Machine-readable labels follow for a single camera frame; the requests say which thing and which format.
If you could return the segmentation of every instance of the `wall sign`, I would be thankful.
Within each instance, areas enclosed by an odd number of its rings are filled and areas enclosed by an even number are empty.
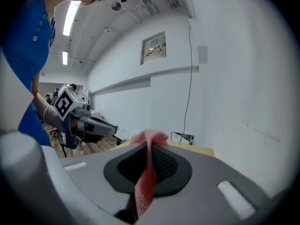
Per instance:
[[[154,47],[148,48],[146,56],[150,56],[151,54],[161,52],[161,44],[157,44]]]

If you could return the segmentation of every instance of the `pink cloth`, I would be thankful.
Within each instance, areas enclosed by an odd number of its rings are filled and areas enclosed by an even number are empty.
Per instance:
[[[152,160],[152,144],[167,145],[168,135],[157,130],[145,130],[131,138],[130,144],[147,142],[146,168],[135,185],[135,205],[140,218],[152,202],[153,188],[156,185],[156,175]]]

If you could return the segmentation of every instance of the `wooden floor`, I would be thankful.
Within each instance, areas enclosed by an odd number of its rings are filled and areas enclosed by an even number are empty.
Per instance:
[[[43,124],[44,130],[47,132],[47,134],[50,137],[51,145],[55,149],[56,154],[59,158],[64,158],[65,155],[61,149],[61,146],[59,144],[57,135],[54,137],[50,134],[51,131],[53,131],[55,128]],[[97,144],[94,143],[81,143],[75,150],[65,148],[67,157],[76,157],[81,155],[88,155],[88,154],[94,154],[94,153],[100,153],[108,151],[109,149],[112,149],[116,147],[116,139],[114,137],[107,137],[103,142],[98,142]]]

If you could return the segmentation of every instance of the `wooden desk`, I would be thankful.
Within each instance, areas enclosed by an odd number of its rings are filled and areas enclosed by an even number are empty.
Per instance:
[[[187,150],[190,150],[190,151],[193,151],[193,152],[199,152],[199,153],[202,153],[204,155],[208,155],[208,156],[211,156],[211,157],[214,157],[215,158],[215,153],[213,151],[213,149],[210,149],[210,148],[198,148],[196,146],[191,146],[191,145],[186,145],[186,144],[182,144],[182,143],[179,143],[179,142],[173,142],[173,141],[169,141],[168,140],[168,144],[169,145],[172,145],[172,146],[175,146],[175,147],[180,147],[180,148],[183,148],[183,149],[187,149]],[[119,149],[119,148],[123,148],[123,147],[126,147],[126,146],[129,146],[130,145],[130,141],[127,141],[115,148],[112,148],[110,150],[113,150],[113,149]]]

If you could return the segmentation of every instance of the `black cable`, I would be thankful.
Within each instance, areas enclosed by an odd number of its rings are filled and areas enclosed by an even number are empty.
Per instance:
[[[66,157],[67,157],[67,155],[66,155],[65,148],[64,148],[64,146],[63,146],[63,145],[61,145],[61,144],[60,144],[60,146],[61,146],[61,149],[62,149],[62,151],[64,152],[64,154],[65,154],[65,158],[66,158]]]
[[[58,144],[56,144],[56,146],[53,149],[56,149],[56,147],[60,144],[60,142]]]
[[[187,119],[187,112],[188,112],[188,105],[189,105],[189,99],[191,96],[191,88],[192,88],[192,74],[193,74],[193,51],[192,51],[192,43],[191,43],[191,25],[189,26],[189,31],[188,31],[188,38],[189,38],[189,45],[191,48],[191,81],[189,84],[189,92],[188,92],[188,100],[187,100],[187,109],[186,109],[186,114],[184,116],[184,128],[183,128],[183,133],[182,136],[184,135],[184,132],[186,131],[186,119]]]
[[[184,14],[184,15],[186,15],[186,16],[189,16],[189,18],[192,18],[191,15],[189,15],[189,14],[183,13],[183,12],[181,12],[181,11],[178,11],[178,10],[174,9],[174,8],[173,8],[173,10],[176,11],[176,12],[182,13],[182,14]]]
[[[58,132],[57,138],[58,138],[59,144],[60,144],[60,146],[61,146],[61,149],[62,149],[62,151],[64,152],[65,158],[66,158],[66,157],[67,157],[67,154],[66,154],[66,151],[65,151],[64,146],[62,145],[63,143],[62,143],[62,134],[61,134],[61,132]]]

